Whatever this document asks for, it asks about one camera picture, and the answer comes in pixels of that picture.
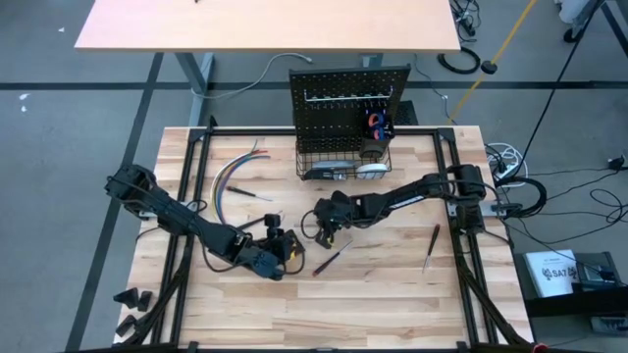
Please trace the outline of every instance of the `screwdriver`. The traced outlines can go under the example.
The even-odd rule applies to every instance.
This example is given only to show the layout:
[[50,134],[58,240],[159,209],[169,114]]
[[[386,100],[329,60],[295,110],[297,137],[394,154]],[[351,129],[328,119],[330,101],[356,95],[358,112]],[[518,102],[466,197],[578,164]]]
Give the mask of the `screwdriver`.
[[430,241],[430,248],[428,249],[428,257],[425,258],[425,264],[423,264],[422,273],[425,273],[425,269],[430,266],[430,258],[432,257],[432,250],[434,250],[436,238],[439,236],[439,230],[441,230],[441,225],[436,225],[434,227],[434,232],[432,233],[432,240]]
[[347,242],[346,245],[344,245],[341,250],[339,250],[336,254],[334,254],[334,256],[332,256],[329,260],[324,262],[323,265],[319,266],[318,269],[314,270],[314,272],[312,273],[312,276],[316,277],[320,273],[325,271],[325,269],[327,269],[327,267],[330,266],[330,264],[340,255],[342,250],[344,250],[347,246],[349,246],[351,242],[353,242],[353,239],[349,240],[349,242]]
[[271,201],[271,202],[273,201],[271,199],[267,199],[266,197],[257,196],[257,195],[255,195],[252,192],[244,191],[244,190],[239,189],[239,188],[237,188],[235,186],[227,186],[227,190],[235,192],[235,193],[238,193],[240,195],[246,195],[246,196],[250,196],[250,197],[257,197],[258,199],[262,199],[262,200],[265,200],[265,201]]

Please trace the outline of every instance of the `wooden table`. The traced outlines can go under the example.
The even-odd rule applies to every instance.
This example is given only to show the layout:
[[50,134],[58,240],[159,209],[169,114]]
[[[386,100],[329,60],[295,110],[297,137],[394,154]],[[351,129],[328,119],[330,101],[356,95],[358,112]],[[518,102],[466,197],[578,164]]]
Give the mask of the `wooden table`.
[[[484,180],[490,182],[479,128],[460,126],[455,127],[455,132],[461,162],[480,166]],[[177,197],[188,133],[187,127],[166,128],[157,157],[158,183],[173,197]],[[349,195],[385,192],[438,170],[432,137],[428,136],[395,138],[391,144],[393,171],[383,179],[349,181],[301,181],[294,169],[294,136],[212,136],[203,199],[209,200],[209,185],[216,172],[233,157],[249,151],[255,138],[257,146],[268,150],[272,159],[242,166],[230,184],[254,190],[274,202],[226,193],[225,217],[234,225],[264,213],[283,211],[283,228],[293,228],[300,234],[302,215],[319,198],[330,197],[336,189]],[[191,199],[191,190],[186,199]],[[215,222],[209,211],[201,216]],[[496,219],[486,218],[485,222],[491,232],[505,236],[505,229]],[[431,267],[422,274],[435,224],[441,224],[441,235]],[[154,221],[144,222],[141,230],[150,227],[155,227]],[[265,234],[263,226],[250,231],[255,236]],[[402,208],[368,229],[343,229],[337,233],[336,247],[350,238],[354,239],[351,247],[316,278],[311,276],[312,270],[334,251],[303,238],[307,250],[305,270],[278,282],[244,269],[215,274],[206,268],[201,247],[196,244],[181,343],[195,340],[206,348],[452,348],[456,341],[466,340],[442,200],[426,200]],[[128,288],[159,292],[168,239],[169,235],[160,229],[137,242]],[[478,241],[491,298],[519,334],[531,340],[509,247],[483,234],[478,235]],[[183,249],[183,239],[179,249]],[[212,265],[226,266],[209,257]],[[298,265],[298,260],[292,261],[288,269]],[[165,341],[174,302],[171,300],[167,310]],[[477,326],[483,338],[482,315],[475,304]],[[128,314],[138,316],[123,307],[120,320]]]
[[460,50],[448,0],[96,0],[75,47],[175,53],[198,94],[190,126],[214,60],[199,66],[194,51],[359,52],[380,67],[384,52]]

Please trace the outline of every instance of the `wire basket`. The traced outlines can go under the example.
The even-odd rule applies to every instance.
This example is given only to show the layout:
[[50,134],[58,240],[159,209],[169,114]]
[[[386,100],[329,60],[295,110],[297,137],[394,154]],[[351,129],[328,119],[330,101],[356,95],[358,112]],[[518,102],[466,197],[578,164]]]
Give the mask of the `wire basket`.
[[[382,178],[393,169],[393,161],[391,160],[391,151],[387,147],[380,158],[360,158],[358,151],[344,152],[315,152],[315,153],[296,153],[296,174],[301,180],[309,179],[333,179],[345,180],[349,178],[373,179]],[[320,168],[325,162],[346,162],[351,164],[346,168]],[[357,170],[366,165],[382,164],[386,166],[386,170],[377,172],[358,172]],[[308,174],[308,172],[319,172],[318,174]]]

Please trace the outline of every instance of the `yellow cable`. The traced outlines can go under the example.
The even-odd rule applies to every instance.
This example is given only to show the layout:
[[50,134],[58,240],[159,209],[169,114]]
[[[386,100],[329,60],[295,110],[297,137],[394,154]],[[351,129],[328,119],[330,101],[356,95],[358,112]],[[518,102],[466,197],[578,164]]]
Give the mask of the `yellow cable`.
[[[495,56],[491,60],[491,64],[496,64],[497,60],[499,60],[499,58],[501,58],[501,55],[503,54],[503,51],[506,49],[508,44],[510,44],[510,41],[512,40],[512,37],[514,37],[514,34],[517,32],[517,30],[519,30],[519,27],[521,26],[521,24],[523,24],[523,21],[526,19],[528,14],[530,14],[530,10],[532,10],[532,7],[537,3],[537,1],[538,0],[530,0],[530,2],[528,3],[528,6],[526,6],[526,9],[523,10],[523,13],[521,13],[521,16],[519,16],[519,20],[517,20],[517,23],[514,24],[514,27],[510,31],[510,34],[508,35],[506,40],[503,41],[503,44],[501,44],[501,48],[499,48],[499,51],[497,52],[497,54],[495,54]],[[475,81],[475,83],[473,83],[471,88],[469,88],[466,91],[466,93],[464,94],[464,97],[462,97],[462,99],[460,100],[458,105],[455,107],[455,111],[453,111],[453,114],[451,114],[449,119],[447,119],[447,124],[448,125],[453,124],[453,121],[458,116],[458,113],[462,109],[462,106],[464,106],[464,103],[466,103],[466,101],[469,99],[469,96],[471,95],[471,93],[473,93],[473,91],[480,85],[480,83],[482,83],[482,81],[484,80],[485,77],[486,77],[486,74],[482,73],[480,75],[480,77],[478,77],[478,79]]]

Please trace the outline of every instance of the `white cable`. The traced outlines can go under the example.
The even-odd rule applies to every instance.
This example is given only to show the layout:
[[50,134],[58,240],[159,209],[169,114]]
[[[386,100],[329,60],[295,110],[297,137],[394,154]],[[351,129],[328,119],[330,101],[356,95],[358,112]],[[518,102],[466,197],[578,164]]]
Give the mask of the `white cable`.
[[[502,176],[497,177],[497,179],[501,179],[504,177],[507,177],[510,172],[514,171],[519,164],[521,163],[521,161],[523,161],[523,155],[521,154],[521,152],[519,152],[519,150],[517,150],[516,148],[512,147],[511,145],[504,143],[504,142],[495,142],[495,143],[489,143],[488,146],[491,147],[502,147],[503,150],[501,152],[499,152],[497,149],[497,151],[499,152],[499,155],[501,157],[501,160],[506,164],[506,170],[507,172],[504,173]],[[497,160],[497,158],[495,158],[495,156],[493,156],[492,154],[487,156],[487,160],[490,162],[495,162]],[[506,161],[510,161],[510,160],[514,160],[514,162],[512,163],[507,163]],[[523,168],[525,171],[525,177],[528,177],[528,164],[526,163],[526,161],[523,161]],[[517,184],[508,184],[508,185],[504,185],[502,187],[521,187],[523,185],[525,185],[525,182],[520,182]]]
[[247,85],[244,88],[235,90],[235,91],[231,91],[231,92],[227,92],[227,93],[223,93],[223,94],[219,94],[219,95],[215,95],[215,96],[206,96],[206,95],[202,95],[202,94],[198,94],[196,92],[194,92],[193,89],[191,89],[191,92],[194,96],[198,97],[198,98],[204,98],[204,99],[220,99],[220,98],[224,98],[224,97],[228,97],[234,94],[238,94],[241,93],[251,87],[254,87],[255,85],[257,85],[257,83],[261,82],[262,79],[264,79],[264,77],[266,76],[266,74],[268,73],[268,70],[271,68],[271,65],[273,64],[273,62],[275,61],[275,59],[284,57],[284,56],[292,56],[295,58],[299,58],[304,60],[306,63],[308,64],[312,64],[313,60],[310,57],[306,57],[305,55],[301,55],[298,53],[282,53],[282,54],[277,54],[274,57],[271,58],[271,60],[268,61],[268,64],[266,65],[266,69],[264,69],[264,72],[262,73],[262,75],[257,78],[257,80],[249,85]]

